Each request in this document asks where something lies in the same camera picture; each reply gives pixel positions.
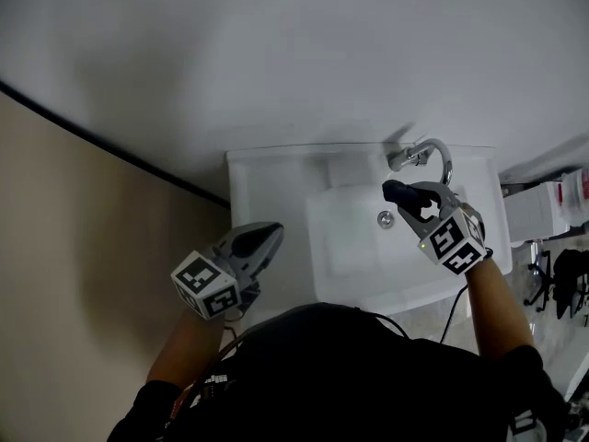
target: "beige wall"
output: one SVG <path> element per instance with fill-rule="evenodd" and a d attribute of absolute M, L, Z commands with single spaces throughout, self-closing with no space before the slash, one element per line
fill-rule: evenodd
<path fill-rule="evenodd" d="M 0 95 L 0 439 L 101 441 L 229 214 Z"/>

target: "sink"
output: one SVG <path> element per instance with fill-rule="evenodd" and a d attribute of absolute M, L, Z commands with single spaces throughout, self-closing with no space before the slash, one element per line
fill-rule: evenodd
<path fill-rule="evenodd" d="M 481 213 L 486 244 L 503 273 L 512 268 L 507 222 L 488 147 L 449 146 L 452 191 Z M 294 306 L 327 301 L 393 314 L 449 297 L 465 283 L 418 249 L 419 238 L 386 202 L 381 185 L 439 180 L 441 159 L 392 172 L 383 145 L 299 145 L 227 153 L 234 226 L 280 221 L 281 250 L 260 278 L 251 323 Z M 390 211 L 392 227 L 379 213 Z"/>

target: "faucet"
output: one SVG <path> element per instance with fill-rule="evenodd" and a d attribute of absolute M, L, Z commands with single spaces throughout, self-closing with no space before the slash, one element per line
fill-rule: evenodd
<path fill-rule="evenodd" d="M 434 149 L 440 151 L 442 155 L 442 179 L 440 183 L 448 185 L 452 179 L 452 156 L 445 144 L 439 139 L 426 139 L 414 147 L 407 147 L 401 152 L 390 158 L 388 166 L 395 172 L 399 172 L 409 164 L 414 166 L 424 166 L 432 155 Z"/>

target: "marker cube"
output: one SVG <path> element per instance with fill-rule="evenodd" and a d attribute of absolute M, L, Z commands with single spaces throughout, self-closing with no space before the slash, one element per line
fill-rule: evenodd
<path fill-rule="evenodd" d="M 237 280 L 197 251 L 171 276 L 182 300 L 206 320 L 241 304 Z"/>
<path fill-rule="evenodd" d="M 466 272 L 487 253 L 479 222 L 461 208 L 454 210 L 418 247 L 433 263 L 441 262 L 456 275 Z"/>

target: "black chair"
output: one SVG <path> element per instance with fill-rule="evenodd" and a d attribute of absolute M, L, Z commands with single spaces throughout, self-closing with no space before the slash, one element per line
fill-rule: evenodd
<path fill-rule="evenodd" d="M 534 297 L 532 299 L 525 299 L 524 300 L 524 305 L 525 306 L 532 306 L 534 303 L 536 303 L 538 301 L 538 299 L 540 298 L 541 295 L 544 295 L 544 299 L 542 301 L 542 306 L 538 306 L 536 307 L 536 312 L 542 312 L 544 311 L 544 309 L 546 309 L 546 304 L 549 302 L 550 298 L 549 298 L 549 294 L 550 294 L 550 288 L 555 285 L 554 282 L 554 278 L 552 277 L 552 265 L 551 265 L 551 260 L 550 260 L 550 251 L 549 250 L 544 250 L 541 254 L 542 257 L 547 257 L 547 263 L 546 263 L 546 271 L 544 272 L 540 265 L 539 265 L 539 261 L 538 263 L 529 263 L 527 265 L 527 269 L 532 271 L 536 271 L 538 272 L 538 274 L 540 275 L 540 279 L 542 280 L 542 286 L 540 287 L 540 289 L 536 292 L 536 294 L 534 295 Z"/>
<path fill-rule="evenodd" d="M 571 317 L 584 305 L 587 295 L 586 275 L 589 272 L 589 252 L 565 249 L 554 262 L 553 297 L 557 302 L 557 318 L 560 319 L 567 307 Z"/>

